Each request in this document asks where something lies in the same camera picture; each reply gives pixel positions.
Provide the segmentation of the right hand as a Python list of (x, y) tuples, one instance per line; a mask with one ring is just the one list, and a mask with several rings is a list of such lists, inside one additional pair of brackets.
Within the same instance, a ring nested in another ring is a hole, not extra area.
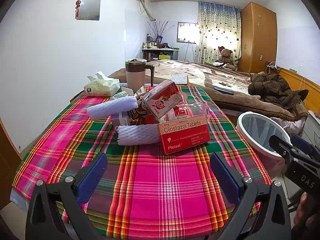
[(315, 200), (304, 192), (301, 195), (300, 203), (293, 220), (294, 225), (306, 225), (307, 227), (310, 227), (315, 218), (315, 205)]

